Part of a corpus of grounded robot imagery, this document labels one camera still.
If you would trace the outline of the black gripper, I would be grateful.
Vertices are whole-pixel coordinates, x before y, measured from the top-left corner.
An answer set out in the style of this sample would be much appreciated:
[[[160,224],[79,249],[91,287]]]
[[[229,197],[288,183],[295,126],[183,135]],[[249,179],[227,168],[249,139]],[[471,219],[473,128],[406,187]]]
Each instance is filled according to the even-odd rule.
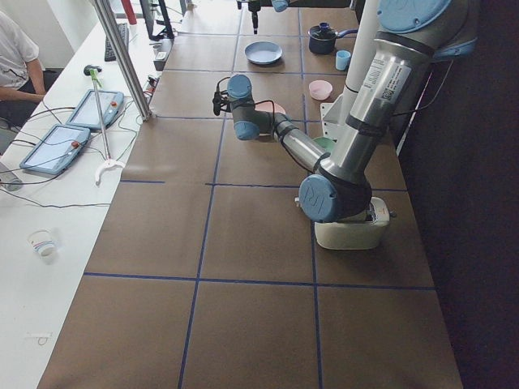
[[[235,122],[251,122],[255,112],[255,102],[250,97],[231,100],[229,108]]]

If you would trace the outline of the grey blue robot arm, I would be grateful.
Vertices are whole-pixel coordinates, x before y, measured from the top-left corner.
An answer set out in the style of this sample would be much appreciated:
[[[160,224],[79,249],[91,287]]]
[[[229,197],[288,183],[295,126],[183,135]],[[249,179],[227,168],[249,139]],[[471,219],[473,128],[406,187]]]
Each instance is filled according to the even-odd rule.
[[[326,152],[286,115],[257,110],[245,75],[230,78],[223,100],[237,138],[270,134],[310,171],[298,197],[314,222],[332,223],[365,212],[371,187],[364,171],[398,102],[429,63],[473,50],[479,7],[478,1],[367,1],[358,33],[367,33],[368,21],[374,21],[374,53],[334,149]]]

